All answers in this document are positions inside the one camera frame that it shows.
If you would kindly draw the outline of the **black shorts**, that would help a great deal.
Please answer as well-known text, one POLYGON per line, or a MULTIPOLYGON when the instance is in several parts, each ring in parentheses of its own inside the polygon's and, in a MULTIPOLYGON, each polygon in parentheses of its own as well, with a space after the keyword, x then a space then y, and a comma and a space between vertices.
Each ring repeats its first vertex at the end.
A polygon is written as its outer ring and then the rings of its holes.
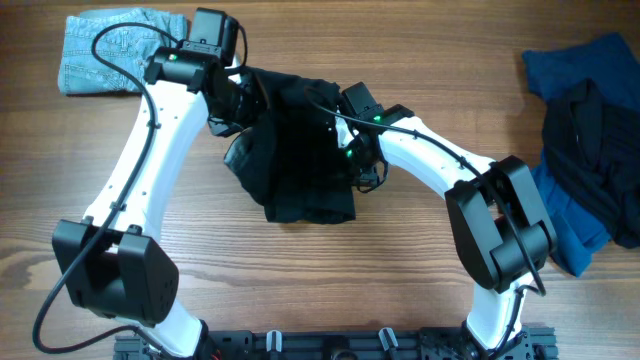
POLYGON ((356 218, 350 165, 337 143, 340 87, 322 79, 251 70, 266 108, 231 143, 224 163, 273 223, 340 224, 356 218))

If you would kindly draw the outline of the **black garment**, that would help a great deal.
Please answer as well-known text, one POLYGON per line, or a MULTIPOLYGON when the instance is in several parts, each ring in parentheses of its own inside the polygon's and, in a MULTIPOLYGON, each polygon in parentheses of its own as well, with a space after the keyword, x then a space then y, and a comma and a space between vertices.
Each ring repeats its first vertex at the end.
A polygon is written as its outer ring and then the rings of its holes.
POLYGON ((547 103, 544 156, 560 186, 625 248, 639 246, 639 113, 583 80, 547 103))

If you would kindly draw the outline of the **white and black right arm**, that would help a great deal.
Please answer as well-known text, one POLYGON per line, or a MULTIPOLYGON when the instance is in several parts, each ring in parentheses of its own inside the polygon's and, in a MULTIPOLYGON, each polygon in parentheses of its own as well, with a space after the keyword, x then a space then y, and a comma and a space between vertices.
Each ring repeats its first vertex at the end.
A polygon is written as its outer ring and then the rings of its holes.
POLYGON ((364 83, 342 93, 338 143, 359 170, 356 184, 383 182, 378 163, 397 166, 446 204, 457 256, 473 279, 462 325, 348 335, 360 359, 555 359, 554 329, 524 325, 527 294, 543 296, 539 272, 557 235, 527 165, 515 156, 478 156, 428 129, 402 105, 383 108, 364 83))

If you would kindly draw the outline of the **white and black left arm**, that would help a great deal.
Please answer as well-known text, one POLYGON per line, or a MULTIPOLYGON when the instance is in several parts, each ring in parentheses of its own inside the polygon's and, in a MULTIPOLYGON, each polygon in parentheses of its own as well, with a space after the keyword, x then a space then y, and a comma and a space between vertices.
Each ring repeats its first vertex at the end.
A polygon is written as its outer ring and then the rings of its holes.
POLYGON ((227 137, 249 127, 264 95, 235 56, 246 36, 219 10, 196 11, 191 33, 152 55, 134 128, 98 197, 78 222, 61 221, 52 245, 57 291, 132 331, 155 359, 216 359, 207 325, 177 300, 179 272, 160 245, 164 212, 200 130, 227 137))

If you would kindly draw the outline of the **folded light blue jeans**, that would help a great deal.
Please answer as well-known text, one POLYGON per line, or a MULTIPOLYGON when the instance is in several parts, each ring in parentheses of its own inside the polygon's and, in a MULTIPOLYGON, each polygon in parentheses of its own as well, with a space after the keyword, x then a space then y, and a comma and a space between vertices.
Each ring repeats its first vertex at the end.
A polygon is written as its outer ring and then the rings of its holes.
POLYGON ((137 93, 127 77, 99 62, 101 57, 143 80, 149 58, 160 46, 187 37, 187 17, 152 8, 88 10, 66 19, 58 88, 64 95, 137 93))

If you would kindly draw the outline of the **dark blue garment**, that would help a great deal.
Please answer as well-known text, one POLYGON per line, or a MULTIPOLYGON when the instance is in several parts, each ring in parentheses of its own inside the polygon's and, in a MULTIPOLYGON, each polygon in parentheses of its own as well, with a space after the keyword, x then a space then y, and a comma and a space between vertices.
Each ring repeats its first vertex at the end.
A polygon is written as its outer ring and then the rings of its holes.
POLYGON ((618 33, 522 59, 547 106, 532 176, 558 234, 553 259, 579 277, 609 241, 639 245, 639 62, 618 33))

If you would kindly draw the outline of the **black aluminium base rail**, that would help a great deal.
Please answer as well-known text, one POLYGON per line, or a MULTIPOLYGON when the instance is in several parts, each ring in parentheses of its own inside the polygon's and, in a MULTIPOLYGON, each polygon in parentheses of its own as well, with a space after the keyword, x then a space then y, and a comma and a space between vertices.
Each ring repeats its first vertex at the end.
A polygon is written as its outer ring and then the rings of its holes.
MULTIPOLYGON (((211 355, 199 359, 493 359, 462 328, 417 331, 252 333, 211 331, 211 355)), ((113 359, 161 359, 138 336, 116 336, 113 359)), ((559 359, 554 328, 523 326, 495 359, 559 359)))

